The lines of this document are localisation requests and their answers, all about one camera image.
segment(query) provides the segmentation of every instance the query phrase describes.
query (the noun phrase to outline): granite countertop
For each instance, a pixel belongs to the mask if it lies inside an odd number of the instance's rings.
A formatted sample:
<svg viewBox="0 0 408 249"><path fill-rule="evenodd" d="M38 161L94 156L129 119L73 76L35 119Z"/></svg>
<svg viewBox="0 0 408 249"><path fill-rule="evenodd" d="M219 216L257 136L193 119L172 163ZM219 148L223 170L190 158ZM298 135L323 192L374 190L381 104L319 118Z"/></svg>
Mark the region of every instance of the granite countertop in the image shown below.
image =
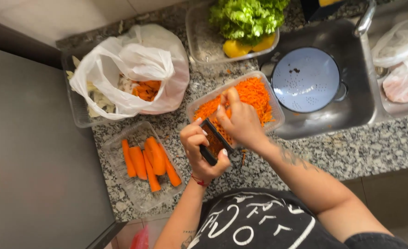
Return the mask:
<svg viewBox="0 0 408 249"><path fill-rule="evenodd" d="M390 1L378 0L378 3ZM177 35L188 52L185 31L187 7L188 3L179 3L137 18L123 20L123 30L125 32L134 24L158 23ZM328 19L354 17L362 13L364 7L364 2L351 0ZM291 0L285 15L286 22L281 27L281 31L292 31L305 25L298 0ZM119 26L120 22L68 37L58 41L57 47L67 50L88 42L103 40L109 36L118 36ZM149 121L158 136L164 139L164 145L170 154L177 155L173 157L173 160L185 180L188 181L190 166L179 141L179 131L189 123L186 115L187 104L223 85L226 81L252 70L258 70L257 62L254 59L215 66L200 66L190 62L190 85L178 110L155 116L140 115L92 128L113 212L118 222L172 212L180 195L176 195L172 200L148 212L142 213L135 210L127 194L117 183L117 178L104 157L102 151L104 142L119 133L124 127L139 121ZM273 133L269 136L340 180L408 168L408 116L291 141L282 140ZM242 165L242 152L239 150L235 151L230 159L232 167L208 187L205 199L238 187L271 187L279 190L287 188L258 155L247 152L244 165Z"/></svg>

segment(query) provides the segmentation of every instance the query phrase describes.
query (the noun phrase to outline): faucet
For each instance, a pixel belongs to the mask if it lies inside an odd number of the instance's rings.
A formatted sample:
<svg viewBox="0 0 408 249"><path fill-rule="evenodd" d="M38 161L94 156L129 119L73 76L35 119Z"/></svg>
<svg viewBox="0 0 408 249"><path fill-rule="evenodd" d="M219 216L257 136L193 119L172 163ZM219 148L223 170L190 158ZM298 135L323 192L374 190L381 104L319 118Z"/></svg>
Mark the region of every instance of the faucet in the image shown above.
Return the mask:
<svg viewBox="0 0 408 249"><path fill-rule="evenodd" d="M361 18L356 24L356 27L354 28L353 35L356 37L361 37L363 34L365 34L368 29L370 28L371 20L373 18L373 15L376 11L376 0L368 0L368 5L367 9L362 14Z"/></svg>

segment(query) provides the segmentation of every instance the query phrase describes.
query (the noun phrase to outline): green lettuce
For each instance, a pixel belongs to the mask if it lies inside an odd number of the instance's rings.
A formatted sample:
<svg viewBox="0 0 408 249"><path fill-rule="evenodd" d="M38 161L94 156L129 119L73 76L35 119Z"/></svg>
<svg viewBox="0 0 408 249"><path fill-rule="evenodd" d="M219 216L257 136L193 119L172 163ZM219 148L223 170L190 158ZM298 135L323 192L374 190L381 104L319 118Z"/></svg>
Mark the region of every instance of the green lettuce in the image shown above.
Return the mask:
<svg viewBox="0 0 408 249"><path fill-rule="evenodd" d="M284 23L284 8L290 0L218 0L210 8L210 23L226 39L256 45L262 35L275 32Z"/></svg>

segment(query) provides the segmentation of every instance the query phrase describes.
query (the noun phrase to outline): black t-shirt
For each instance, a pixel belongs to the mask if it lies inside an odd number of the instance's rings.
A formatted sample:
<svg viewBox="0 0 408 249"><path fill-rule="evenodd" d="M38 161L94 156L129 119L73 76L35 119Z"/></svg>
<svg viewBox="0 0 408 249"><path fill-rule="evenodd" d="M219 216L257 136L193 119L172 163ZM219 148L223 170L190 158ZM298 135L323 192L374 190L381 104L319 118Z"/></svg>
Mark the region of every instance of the black t-shirt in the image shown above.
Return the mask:
<svg viewBox="0 0 408 249"><path fill-rule="evenodd" d="M189 249L408 249L399 238L362 233L334 238L291 192L231 190L205 203Z"/></svg>

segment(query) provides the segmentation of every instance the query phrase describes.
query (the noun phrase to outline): clear plastic container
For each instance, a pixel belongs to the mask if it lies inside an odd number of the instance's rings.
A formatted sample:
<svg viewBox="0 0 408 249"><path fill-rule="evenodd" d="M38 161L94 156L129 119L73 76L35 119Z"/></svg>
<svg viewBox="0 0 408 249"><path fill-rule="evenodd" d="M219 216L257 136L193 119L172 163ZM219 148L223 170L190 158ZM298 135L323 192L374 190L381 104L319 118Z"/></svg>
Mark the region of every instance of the clear plastic container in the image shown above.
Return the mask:
<svg viewBox="0 0 408 249"><path fill-rule="evenodd" d="M90 53L90 51L92 51L93 48L96 47L96 45L98 44L99 42L92 42L85 46L66 51L63 53L61 57L61 62L63 64L63 70L64 70L64 75L65 75L65 81L67 84L67 93L68 93L68 99L70 101L71 112L73 114L74 123L79 128L87 128L87 127L92 127L95 125L101 125L101 124L104 125L104 124L119 121L119 120L110 120L103 116L90 117L88 109L87 109L88 105L87 105L86 100L84 99L83 96L79 95L77 92L71 89L69 80L67 79L66 71L74 72L76 69L73 64L72 56L75 56L79 60L82 60L82 58L86 54Z"/></svg>
<svg viewBox="0 0 408 249"><path fill-rule="evenodd" d="M273 122L267 122L264 124L264 131L265 133L269 133L273 131L274 129L280 127L284 121L284 113L282 112L281 106L278 103L278 100L275 98L275 95L273 93L273 89L270 86L270 82L268 82L267 77L265 74L263 74L261 71L252 71L250 73L245 74L244 76L241 76L239 78L234 79L231 82L228 82L227 84L223 85L222 87L219 87L212 92L208 93L207 95L202 96L201 98L193 101L192 103L187 105L187 116L190 122L193 122L193 117L195 116L195 111L204 103L207 103L208 101L215 99L219 94L221 94L224 90L236 86L239 82L245 81L248 78L252 77L257 77L261 79L261 82L264 83L265 89L267 89L268 95L270 96L270 100L268 103L272 107L272 116L275 121Z"/></svg>
<svg viewBox="0 0 408 249"><path fill-rule="evenodd" d="M129 195L129 199L133 203L134 208L141 212L146 212L158 204L172 199L185 188L182 174L178 170L178 167L176 167L168 151L165 150L164 146L163 149L166 152L169 161L172 163L176 173L181 178L182 183L180 185L174 187L170 183L166 173L165 175L157 176L159 184L161 185L161 190L152 193L148 181L141 180L137 176L128 176L127 166L125 165L122 153L121 141L127 139L130 147L140 146L141 149L143 149L144 142L150 136L155 137L156 141L162 144L152 125L147 121L142 121L133 126L124 128L120 133L103 145L104 154L115 172L118 182L126 191L127 195Z"/></svg>
<svg viewBox="0 0 408 249"><path fill-rule="evenodd" d="M223 51L223 44L226 39L219 34L218 27L211 26L208 21L210 16L210 7L215 3L216 1L212 0L194 4L187 11L187 15L185 17L190 55L197 63L216 64L250 59L261 54L267 54L276 47L279 42L278 28L275 32L275 40L270 48L259 52L251 52L240 57L227 57Z"/></svg>

